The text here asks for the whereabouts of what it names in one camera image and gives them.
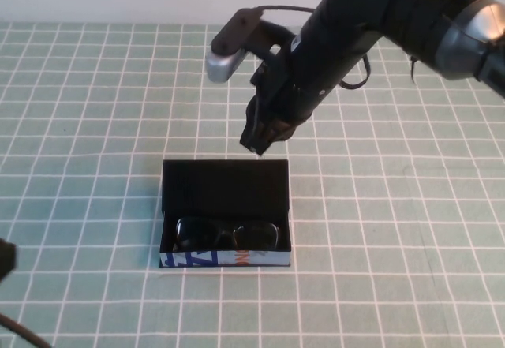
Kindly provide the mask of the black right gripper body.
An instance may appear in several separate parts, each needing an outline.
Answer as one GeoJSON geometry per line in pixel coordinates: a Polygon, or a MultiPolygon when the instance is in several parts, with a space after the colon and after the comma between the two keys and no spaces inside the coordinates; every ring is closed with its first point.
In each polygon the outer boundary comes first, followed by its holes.
{"type": "Polygon", "coordinates": [[[316,11],[275,60],[256,71],[247,113],[304,122],[335,87],[355,90],[371,75],[368,51],[380,34],[316,11]]]}

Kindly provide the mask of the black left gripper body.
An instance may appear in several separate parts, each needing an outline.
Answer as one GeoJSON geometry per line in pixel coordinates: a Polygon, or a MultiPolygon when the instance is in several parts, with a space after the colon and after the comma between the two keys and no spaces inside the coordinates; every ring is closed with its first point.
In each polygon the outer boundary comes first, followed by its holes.
{"type": "Polygon", "coordinates": [[[4,239],[0,241],[0,281],[17,266],[17,246],[4,239]]]}

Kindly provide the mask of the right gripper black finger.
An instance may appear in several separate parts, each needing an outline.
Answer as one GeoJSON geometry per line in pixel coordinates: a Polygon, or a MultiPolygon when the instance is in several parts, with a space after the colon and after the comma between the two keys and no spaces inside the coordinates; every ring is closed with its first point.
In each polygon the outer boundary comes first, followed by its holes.
{"type": "Polygon", "coordinates": [[[275,119],[271,123],[271,142],[281,142],[289,140],[297,129],[297,125],[287,123],[283,120],[275,119]]]}
{"type": "Polygon", "coordinates": [[[266,114],[247,113],[240,144],[256,155],[263,155],[274,143],[277,132],[266,114]]]}

